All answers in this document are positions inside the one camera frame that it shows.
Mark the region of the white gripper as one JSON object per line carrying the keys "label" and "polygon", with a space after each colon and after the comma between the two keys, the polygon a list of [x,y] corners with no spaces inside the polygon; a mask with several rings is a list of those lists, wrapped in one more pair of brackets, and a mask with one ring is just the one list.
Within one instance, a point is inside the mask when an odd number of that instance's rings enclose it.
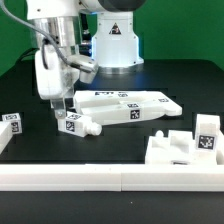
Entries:
{"label": "white gripper", "polygon": [[45,45],[43,50],[36,52],[35,70],[40,97],[44,100],[52,99],[55,117],[64,119],[66,107],[63,97],[78,80],[80,71],[66,66],[51,45]]}

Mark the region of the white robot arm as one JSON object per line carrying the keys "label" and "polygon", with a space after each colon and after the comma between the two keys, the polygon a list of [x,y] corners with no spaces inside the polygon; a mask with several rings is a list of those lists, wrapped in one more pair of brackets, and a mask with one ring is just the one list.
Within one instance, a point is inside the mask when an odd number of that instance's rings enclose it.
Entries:
{"label": "white robot arm", "polygon": [[74,84],[90,83],[97,72],[124,73],[140,67],[139,38],[133,12],[146,0],[26,0],[35,32],[37,88],[66,116],[65,100]]}

